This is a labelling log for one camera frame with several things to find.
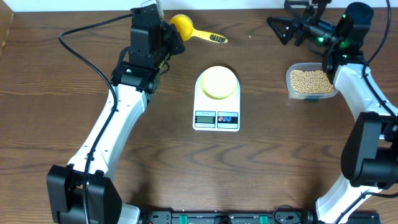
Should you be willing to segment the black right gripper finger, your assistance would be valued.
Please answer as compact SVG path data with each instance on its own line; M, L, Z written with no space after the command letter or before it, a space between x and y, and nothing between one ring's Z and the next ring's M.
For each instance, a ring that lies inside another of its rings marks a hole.
M296 12L296 9L305 9L311 3L311 0L285 0L284 9L289 12Z
M282 45L287 45L295 33L293 17L269 16L267 24L274 31Z

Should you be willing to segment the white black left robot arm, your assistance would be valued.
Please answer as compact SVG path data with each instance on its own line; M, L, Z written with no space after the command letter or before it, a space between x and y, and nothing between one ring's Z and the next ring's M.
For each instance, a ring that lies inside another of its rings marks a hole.
M113 180L130 132L169 70L169 59L185 47L177 28L164 21L159 1L128 14L131 43L122 49L106 104L86 141L65 166L47 174L55 223L138 223L141 211L124 203Z

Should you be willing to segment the yellow measuring scoop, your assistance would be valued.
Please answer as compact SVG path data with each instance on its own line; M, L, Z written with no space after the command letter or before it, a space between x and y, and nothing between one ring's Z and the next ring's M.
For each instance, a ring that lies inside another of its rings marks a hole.
M226 44L228 42L228 39L223 35L197 30L194 28L192 20L185 14L177 14L169 22L177 28L183 41L187 41L191 37L197 37L218 44Z

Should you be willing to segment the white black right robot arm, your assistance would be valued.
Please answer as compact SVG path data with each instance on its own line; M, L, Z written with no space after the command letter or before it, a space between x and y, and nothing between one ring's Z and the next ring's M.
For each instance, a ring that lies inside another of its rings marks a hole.
M370 215L355 210L368 198L389 198L397 183L397 108L384 96L371 75L361 49L374 16L363 2L352 2L339 23L322 19L326 1L286 1L289 17L270 16L267 23L282 44L309 40L325 49L322 69L343 95L355 124L341 154L341 175L298 216L300 223L363 223Z

